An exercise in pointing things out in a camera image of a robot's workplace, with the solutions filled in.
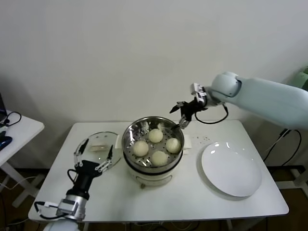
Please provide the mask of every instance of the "metal rim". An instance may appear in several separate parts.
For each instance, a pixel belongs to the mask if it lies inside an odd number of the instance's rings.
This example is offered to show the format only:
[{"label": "metal rim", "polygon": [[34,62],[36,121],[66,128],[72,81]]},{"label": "metal rim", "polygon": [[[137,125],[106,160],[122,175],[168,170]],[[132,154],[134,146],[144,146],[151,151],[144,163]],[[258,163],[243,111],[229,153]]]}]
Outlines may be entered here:
[{"label": "metal rim", "polygon": [[[160,124],[162,122],[162,124],[165,125],[165,129],[166,129],[166,130],[163,131],[164,135],[169,132],[168,134],[171,135],[171,137],[174,137],[174,135],[176,134],[175,137],[180,139],[181,150],[179,151],[179,153],[178,154],[170,154],[169,152],[166,153],[171,157],[170,159],[173,159],[172,155],[174,155],[174,159],[171,162],[169,162],[168,164],[166,164],[164,166],[159,166],[159,167],[155,167],[155,166],[144,167],[140,163],[137,163],[134,159],[132,159],[131,156],[134,157],[134,155],[132,155],[132,153],[130,152],[131,144],[129,143],[129,139],[137,140],[135,135],[138,134],[139,130],[142,130],[142,126],[140,126],[140,124],[142,124],[143,121],[149,122],[149,126],[151,126],[151,124],[157,125],[158,123]],[[138,120],[134,121],[133,123],[131,123],[125,129],[125,131],[123,133],[123,137],[122,137],[123,153],[124,153],[124,157],[125,157],[127,164],[132,169],[134,169],[135,171],[142,173],[142,174],[145,174],[145,175],[160,175],[162,173],[166,173],[166,172],[170,171],[171,169],[173,169],[180,162],[182,155],[183,155],[183,147],[184,147],[184,135],[183,135],[181,129],[178,128],[179,130],[175,131],[174,134],[170,133],[171,127],[173,127],[175,125],[176,125],[176,123],[174,123],[173,121],[171,121],[167,118],[160,117],[160,116],[148,116],[148,117],[138,119]],[[132,134],[132,132],[134,134],[134,137],[129,138],[128,134]]]}]

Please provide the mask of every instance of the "black cable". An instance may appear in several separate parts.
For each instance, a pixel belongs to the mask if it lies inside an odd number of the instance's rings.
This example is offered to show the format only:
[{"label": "black cable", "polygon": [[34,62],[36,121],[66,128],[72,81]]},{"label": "black cable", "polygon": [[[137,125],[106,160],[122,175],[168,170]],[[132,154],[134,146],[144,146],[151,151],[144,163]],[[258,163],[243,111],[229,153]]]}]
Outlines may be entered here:
[{"label": "black cable", "polygon": [[200,222],[198,221],[197,226],[196,226],[196,227],[194,227],[194,228],[192,228],[191,230],[188,230],[188,231],[195,231],[197,228],[199,228],[199,226],[200,226]]},{"label": "black cable", "polygon": [[228,117],[228,115],[229,115],[229,111],[228,111],[227,106],[224,105],[224,104],[223,104],[222,106],[223,106],[223,108],[225,109],[226,115],[225,115],[225,117],[223,117],[223,118],[220,119],[219,121],[216,121],[216,122],[204,122],[204,121],[200,120],[200,119],[197,117],[197,113],[194,114],[194,117],[196,118],[197,121],[199,121],[200,123],[203,123],[203,124],[218,124],[218,123],[220,123],[221,121],[225,120],[225,119]]},{"label": "black cable", "polygon": [[284,166],[284,165],[287,164],[290,160],[293,159],[293,157],[296,155],[296,153],[297,153],[297,151],[298,151],[298,149],[299,149],[299,147],[300,147],[300,145],[301,145],[301,143],[302,143],[302,134],[301,134],[298,130],[294,130],[294,131],[296,131],[296,132],[298,133],[298,135],[299,135],[299,142],[298,142],[297,148],[296,148],[295,152],[293,153],[293,155],[292,155],[286,162],[284,162],[284,163],[282,164],[282,166]]},{"label": "black cable", "polygon": [[265,162],[265,161],[267,160],[267,158],[269,157],[271,151],[274,149],[274,147],[276,146],[276,144],[277,144],[277,143],[275,143],[275,144],[270,148],[270,150],[269,150],[268,154],[266,155],[266,157],[264,158],[263,162]]},{"label": "black cable", "polygon": [[[278,139],[280,139],[281,136],[285,137],[286,135],[289,134],[288,132],[286,133],[286,132],[284,132],[284,131],[282,131],[282,132],[280,133],[280,136],[278,137]],[[297,148],[296,148],[296,150],[294,151],[294,153],[292,154],[292,156],[291,156],[286,162],[284,162],[284,163],[282,164],[282,166],[284,166],[284,165],[287,164],[290,160],[293,159],[293,157],[296,155],[296,153],[297,153],[297,151],[298,151],[298,149],[299,149],[299,147],[300,147],[300,145],[301,145],[301,143],[302,143],[302,135],[301,135],[301,133],[300,133],[298,130],[293,130],[293,131],[295,131],[295,132],[298,133],[298,135],[299,135],[299,142],[298,142]],[[264,162],[267,160],[267,158],[269,157],[271,151],[274,149],[274,147],[276,146],[276,144],[277,144],[277,143],[275,143],[275,144],[270,148],[268,154],[266,155],[266,157],[265,157],[264,160],[263,160]]]},{"label": "black cable", "polygon": [[[34,202],[34,208],[35,208],[35,210],[36,210],[36,212],[38,212],[39,213],[39,207],[38,207],[38,205],[41,205],[41,206],[44,206],[44,204],[45,204],[45,202],[43,202],[43,201],[36,201],[36,202]],[[58,216],[54,216],[54,217],[46,217],[46,216],[44,216],[44,215],[42,215],[42,214],[39,214],[39,216],[41,217],[41,218],[43,218],[43,219],[45,219],[45,220],[54,220],[54,219],[58,219],[58,218],[63,218],[63,217],[65,217],[66,215],[68,215],[68,213],[63,213],[62,215],[58,215]]]},{"label": "black cable", "polygon": [[[19,119],[18,119],[16,122],[12,123],[12,124],[8,124],[8,123],[10,122],[9,116],[10,116],[11,114],[13,114],[13,113],[18,114],[18,115],[19,115]],[[10,126],[12,126],[12,125],[14,125],[14,124],[19,123],[20,120],[21,120],[21,117],[22,117],[22,115],[21,115],[19,112],[10,112],[10,113],[5,117],[3,123],[4,123],[7,127],[10,127]]]},{"label": "black cable", "polygon": [[71,175],[70,175],[70,172],[75,172],[76,174],[77,174],[77,171],[75,170],[75,169],[69,169],[68,171],[67,171],[67,175],[68,175],[68,177],[69,177],[69,179],[72,181],[72,183],[73,184],[75,184],[75,181],[74,181],[74,179],[71,177]]},{"label": "black cable", "polygon": [[160,226],[157,226],[155,229],[153,229],[152,231],[156,231],[156,230],[158,230],[158,229],[162,229],[162,230],[164,230],[164,231],[169,231],[166,227],[164,227],[164,226],[162,226],[162,225],[160,225]]},{"label": "black cable", "polygon": [[35,231],[38,231],[39,230],[39,228],[40,228],[40,223],[38,224],[39,226],[37,227],[37,229],[35,230]]},{"label": "black cable", "polygon": [[7,227],[7,220],[6,220],[6,209],[5,209],[5,203],[2,194],[0,193],[1,201],[2,201],[2,206],[3,206],[3,220],[4,220],[4,227]]}]

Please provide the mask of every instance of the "white table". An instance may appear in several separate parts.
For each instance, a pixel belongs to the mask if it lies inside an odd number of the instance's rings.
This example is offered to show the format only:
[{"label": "white table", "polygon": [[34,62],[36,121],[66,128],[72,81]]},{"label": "white table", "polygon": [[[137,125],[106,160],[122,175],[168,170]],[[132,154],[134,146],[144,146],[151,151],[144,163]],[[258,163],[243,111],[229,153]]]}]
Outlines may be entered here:
[{"label": "white table", "polygon": [[[9,119],[11,123],[13,123],[14,121],[17,121],[18,118],[19,115],[11,114]],[[19,123],[8,128],[6,136],[11,136],[13,141],[0,151],[0,168],[8,174],[3,181],[4,185],[8,182],[10,177],[16,182],[24,180],[24,177],[20,175],[9,163],[7,163],[7,161],[43,129],[43,123],[25,116],[22,116]],[[28,195],[36,197],[39,190],[35,188],[35,186],[38,185],[43,179],[43,175],[38,175],[31,184],[27,180],[20,182],[20,185],[23,186],[25,190],[13,202],[13,206],[18,207]]]},{"label": "white table", "polygon": [[[123,134],[128,122],[76,123],[68,134],[54,161],[36,201],[58,203],[72,187],[66,171],[73,168],[73,152],[89,135],[100,131]],[[267,216],[284,215],[289,208],[259,153],[242,124],[227,120],[216,125],[192,122],[185,130],[191,138],[192,149],[183,156],[175,177],[168,184],[141,189],[129,175],[125,160],[102,176],[95,178],[89,190],[84,222],[145,222],[257,218],[243,223],[236,230],[246,230]],[[199,160],[202,150],[215,141],[235,142],[254,158],[262,172],[262,184],[251,197],[236,199],[223,195],[205,179]],[[54,216],[55,210],[43,208],[43,214]],[[42,220],[32,206],[31,220]]]}]

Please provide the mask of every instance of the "cable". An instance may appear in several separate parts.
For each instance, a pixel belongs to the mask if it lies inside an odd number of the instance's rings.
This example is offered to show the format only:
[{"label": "cable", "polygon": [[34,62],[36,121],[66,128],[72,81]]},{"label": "cable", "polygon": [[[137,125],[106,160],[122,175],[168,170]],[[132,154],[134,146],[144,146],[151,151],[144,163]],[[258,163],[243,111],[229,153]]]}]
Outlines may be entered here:
[{"label": "cable", "polygon": [[[282,166],[284,166],[285,164],[287,164],[289,161],[291,161],[292,159],[293,159],[293,157],[297,154],[297,151],[298,151],[298,149],[299,149],[299,147],[300,147],[300,145],[301,145],[301,143],[302,143],[302,135],[301,135],[301,133],[298,131],[298,130],[293,130],[293,131],[295,131],[295,132],[297,132],[298,133],[298,135],[299,135],[299,142],[298,142],[298,145],[297,145],[297,148],[296,148],[296,150],[294,151],[294,153],[291,155],[291,157],[286,161],[286,162],[284,162],[283,164],[282,164]],[[289,134],[289,130],[287,130],[285,133],[280,133],[280,137],[277,139],[277,141],[271,146],[271,148],[270,148],[270,150],[269,150],[269,153],[267,154],[267,156],[264,158],[264,162],[267,160],[267,158],[269,157],[269,155],[270,155],[270,153],[271,153],[271,151],[274,149],[274,147],[276,146],[276,144],[277,144],[277,142],[281,139],[281,138],[283,138],[283,137],[285,137],[287,134]]]},{"label": "cable", "polygon": [[26,219],[24,219],[24,220],[22,220],[22,221],[19,221],[19,222],[10,223],[10,224],[6,225],[5,227],[0,228],[0,230],[4,230],[4,229],[6,229],[7,227],[12,226],[12,225],[19,225],[19,224],[25,223],[27,220],[29,220],[29,218],[26,218]]},{"label": "cable", "polygon": [[228,111],[227,106],[224,105],[224,104],[223,104],[222,106],[223,106],[223,108],[225,109],[226,115],[225,115],[225,117],[223,117],[223,118],[220,119],[219,121],[216,121],[216,122],[204,122],[204,121],[200,120],[200,119],[197,117],[197,113],[194,114],[194,117],[196,118],[197,121],[199,121],[200,123],[203,123],[203,124],[218,124],[218,123],[222,122],[223,120],[225,120],[225,119],[228,117],[228,115],[229,115],[229,111]]},{"label": "cable", "polygon": [[154,225],[154,224],[159,224],[160,225],[160,223],[158,223],[158,222],[146,223],[146,224],[142,224],[142,225],[140,225],[138,223],[135,223],[135,225],[137,225],[137,226],[146,226],[146,225]]},{"label": "cable", "polygon": [[284,138],[286,135],[288,135],[290,133],[291,130],[288,129],[284,129],[280,134],[278,139],[267,149],[269,150],[269,153],[266,155],[266,157],[264,158],[263,162],[265,162],[267,160],[267,158],[269,157],[271,151],[274,149],[274,147],[276,146],[276,144],[282,139]]},{"label": "cable", "polygon": [[190,226],[192,225],[192,223],[188,224],[185,228],[179,228],[177,227],[173,222],[171,223],[175,228],[177,228],[178,230],[187,230],[190,228]]},{"label": "cable", "polygon": [[[10,122],[9,116],[10,116],[11,114],[14,114],[14,113],[19,115],[19,119],[18,119],[16,122],[12,123],[12,124],[8,124],[8,123]],[[21,115],[19,112],[10,112],[10,113],[5,117],[3,123],[5,124],[5,126],[10,127],[10,126],[12,126],[12,125],[14,125],[14,124],[19,123],[20,120],[21,120],[21,118],[22,118],[22,115]]]},{"label": "cable", "polygon": [[200,226],[200,222],[198,221],[197,226],[195,228],[192,228],[191,230],[188,230],[188,231],[195,231],[197,228],[199,228],[199,226]]},{"label": "cable", "polygon": [[269,153],[266,155],[266,157],[264,158],[263,162],[265,162],[267,160],[267,158],[269,157],[271,151],[274,149],[274,147],[276,146],[277,143],[273,144],[272,147],[269,150]]},{"label": "cable", "polygon": [[68,177],[69,177],[69,179],[72,181],[72,183],[73,184],[75,184],[75,181],[74,181],[74,179],[71,177],[71,175],[70,175],[70,172],[75,172],[76,174],[77,174],[77,171],[75,170],[75,169],[69,169],[68,171],[67,171],[67,175],[68,175]]},{"label": "cable", "polygon": [[164,226],[157,226],[155,229],[153,229],[152,231],[156,231],[156,230],[158,230],[158,229],[162,229],[162,230],[164,230],[164,231],[169,231],[166,227],[164,227]]},{"label": "cable", "polygon": [[68,213],[63,213],[63,214],[61,214],[61,215],[54,216],[54,217],[46,217],[46,216],[40,214],[40,211],[39,211],[39,209],[38,209],[38,208],[39,208],[38,205],[44,206],[44,205],[45,205],[45,202],[43,202],[43,201],[35,201],[33,205],[34,205],[34,208],[35,208],[36,212],[39,213],[39,216],[40,216],[41,218],[43,218],[43,219],[46,219],[46,220],[54,220],[54,219],[58,219],[58,218],[63,218],[63,217],[65,217],[66,215],[68,215]]},{"label": "cable", "polygon": [[5,203],[2,194],[0,193],[2,206],[3,206],[3,220],[4,220],[4,227],[6,227],[6,209],[5,209]]},{"label": "cable", "polygon": [[300,147],[300,145],[301,145],[301,143],[302,143],[302,134],[301,134],[298,130],[294,130],[294,131],[296,131],[296,132],[298,133],[298,135],[299,135],[299,142],[298,142],[297,148],[296,148],[295,152],[293,153],[293,155],[292,155],[286,162],[284,162],[284,163],[282,164],[282,166],[284,166],[284,165],[287,164],[290,160],[293,159],[293,157],[296,155],[296,153],[297,153],[297,151],[298,151],[298,149],[299,149],[299,147]]},{"label": "cable", "polygon": [[20,184],[21,182],[23,182],[24,180],[31,179],[31,178],[36,178],[36,177],[27,177],[27,178],[25,178],[25,179],[19,181],[18,183],[16,183],[12,188],[9,188],[9,187],[7,187],[6,185],[4,185],[4,184],[2,184],[2,183],[0,183],[0,185],[2,185],[4,188],[6,188],[6,189],[8,189],[8,190],[13,190],[17,185],[19,185],[19,184]]},{"label": "cable", "polygon": [[40,228],[40,224],[38,224],[38,227],[37,227],[37,229],[36,229],[35,231],[38,231],[38,230],[39,230],[39,228]]},{"label": "cable", "polygon": [[19,225],[19,224],[21,224],[21,223],[26,222],[27,220],[29,220],[29,218],[26,218],[26,219],[24,219],[24,220],[22,220],[22,221],[19,221],[19,222],[16,222],[16,223],[10,223],[10,224],[8,224],[8,226],[11,226],[11,225]]}]

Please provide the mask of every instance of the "small white object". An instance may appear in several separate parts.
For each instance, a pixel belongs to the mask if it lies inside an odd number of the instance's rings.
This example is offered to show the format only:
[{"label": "small white object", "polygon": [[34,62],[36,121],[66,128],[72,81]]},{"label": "small white object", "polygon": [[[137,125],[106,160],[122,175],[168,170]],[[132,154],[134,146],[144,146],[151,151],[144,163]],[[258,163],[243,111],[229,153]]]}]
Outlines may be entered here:
[{"label": "small white object", "polygon": [[149,151],[149,146],[145,141],[137,141],[133,146],[133,152],[136,156],[145,156]]},{"label": "small white object", "polygon": [[176,138],[171,138],[166,142],[166,149],[168,152],[176,154],[181,149],[181,143]]},{"label": "small white object", "polygon": [[156,151],[153,153],[151,161],[156,167],[163,166],[168,162],[168,155],[162,151]]},{"label": "small white object", "polygon": [[254,159],[230,142],[207,146],[202,168],[212,184],[232,196],[251,196],[261,185],[261,171]]},{"label": "small white object", "polygon": [[159,143],[163,139],[163,133],[159,129],[153,129],[149,133],[149,140],[153,143]]}]

